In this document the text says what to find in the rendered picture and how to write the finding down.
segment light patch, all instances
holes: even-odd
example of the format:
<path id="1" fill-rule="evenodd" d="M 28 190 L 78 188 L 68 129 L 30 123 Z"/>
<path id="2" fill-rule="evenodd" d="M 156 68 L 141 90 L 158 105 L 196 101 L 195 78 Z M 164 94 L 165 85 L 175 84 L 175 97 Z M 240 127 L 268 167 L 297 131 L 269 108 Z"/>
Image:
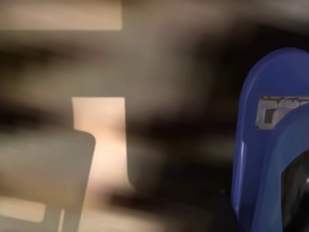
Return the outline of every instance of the light patch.
<path id="1" fill-rule="evenodd" d="M 24 221 L 42 222 L 45 204 L 24 201 L 17 198 L 0 197 L 0 215 Z"/>
<path id="2" fill-rule="evenodd" d="M 0 29 L 121 30 L 121 0 L 7 1 L 1 3 Z"/>

